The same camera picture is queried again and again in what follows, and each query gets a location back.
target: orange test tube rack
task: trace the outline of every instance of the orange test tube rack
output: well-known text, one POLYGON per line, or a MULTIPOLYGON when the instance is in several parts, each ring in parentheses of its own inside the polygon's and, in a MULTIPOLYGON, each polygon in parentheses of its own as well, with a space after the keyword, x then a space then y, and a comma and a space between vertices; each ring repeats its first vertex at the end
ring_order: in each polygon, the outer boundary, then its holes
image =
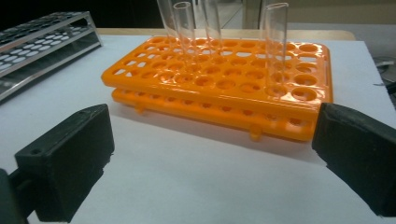
POLYGON ((288 42, 285 73, 268 74, 257 40, 223 39, 211 56, 197 39, 196 63, 181 48, 154 36, 109 67, 103 82, 116 102, 262 134, 309 141, 321 103, 332 102, 330 52, 320 44, 288 42), (267 86, 282 78, 281 90, 267 86))

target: white table surface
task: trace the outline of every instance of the white table surface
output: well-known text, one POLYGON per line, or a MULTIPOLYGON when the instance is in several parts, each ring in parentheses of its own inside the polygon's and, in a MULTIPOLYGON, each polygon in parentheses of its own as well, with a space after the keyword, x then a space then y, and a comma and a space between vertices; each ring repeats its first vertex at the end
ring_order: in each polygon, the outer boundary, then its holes
MULTIPOLYGON (((377 217, 309 142, 251 142, 244 131, 113 102, 102 72, 149 37, 102 38, 103 47, 0 104, 0 167, 9 174, 18 150, 74 112, 108 104, 115 153, 72 223, 395 223, 377 217)), ((334 102, 396 128, 364 43, 318 42, 331 50, 334 102)))

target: test tube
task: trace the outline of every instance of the test tube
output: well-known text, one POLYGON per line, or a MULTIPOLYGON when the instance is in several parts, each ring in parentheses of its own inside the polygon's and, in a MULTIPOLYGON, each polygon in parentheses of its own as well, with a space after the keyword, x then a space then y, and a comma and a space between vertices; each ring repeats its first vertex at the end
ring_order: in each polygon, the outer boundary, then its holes
POLYGON ((286 81, 288 7, 287 3, 271 4, 265 7, 265 51, 268 65, 266 85, 268 92, 278 97, 286 94, 283 84, 286 81))
POLYGON ((197 52, 191 3, 179 2, 174 4, 174 13, 177 36, 183 50, 184 61, 195 63, 197 52))
POLYGON ((168 35, 169 45, 172 48, 177 42, 177 31, 175 26, 175 16, 172 9, 172 0, 157 0, 163 27, 168 35))
POLYGON ((201 2, 205 18, 205 30, 210 52, 214 56, 221 56, 221 27, 219 22, 219 11, 216 0, 203 0, 201 2))

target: clear test tube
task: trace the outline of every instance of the clear test tube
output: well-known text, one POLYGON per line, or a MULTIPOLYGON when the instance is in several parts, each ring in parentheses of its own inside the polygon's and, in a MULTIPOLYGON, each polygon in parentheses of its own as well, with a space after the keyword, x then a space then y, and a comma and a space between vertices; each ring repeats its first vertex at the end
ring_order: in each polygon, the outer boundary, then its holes
POLYGON ((174 47, 177 42, 177 31, 175 25, 174 10, 172 8, 172 0, 157 0, 161 18, 163 19, 163 27, 166 30, 170 47, 174 47))
POLYGON ((268 70, 266 89, 268 94, 275 97, 286 94, 284 84, 287 81, 285 60, 288 7, 287 3, 277 3, 265 8, 265 52, 268 70))
POLYGON ((189 64, 196 63, 197 49, 191 3, 179 2, 174 4, 174 13, 177 36, 183 50, 183 60, 189 64))
POLYGON ((212 56, 221 57, 221 26, 217 0, 203 0, 201 6, 204 12, 206 38, 210 52, 212 56))

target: test tube rack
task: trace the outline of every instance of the test tube rack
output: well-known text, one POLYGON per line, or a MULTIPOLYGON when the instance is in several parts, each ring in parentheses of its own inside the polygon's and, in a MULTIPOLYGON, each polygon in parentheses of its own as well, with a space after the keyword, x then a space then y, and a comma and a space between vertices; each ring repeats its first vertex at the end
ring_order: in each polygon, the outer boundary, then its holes
POLYGON ((0 31, 0 101, 102 42, 90 12, 55 12, 0 31))
POLYGON ((332 102, 330 52, 320 44, 288 42, 282 92, 271 90, 260 41, 223 39, 222 57, 211 57, 197 39, 197 63, 183 61, 181 48, 154 36, 103 74, 116 88, 114 101, 146 109, 301 141, 312 139, 321 103, 332 102))

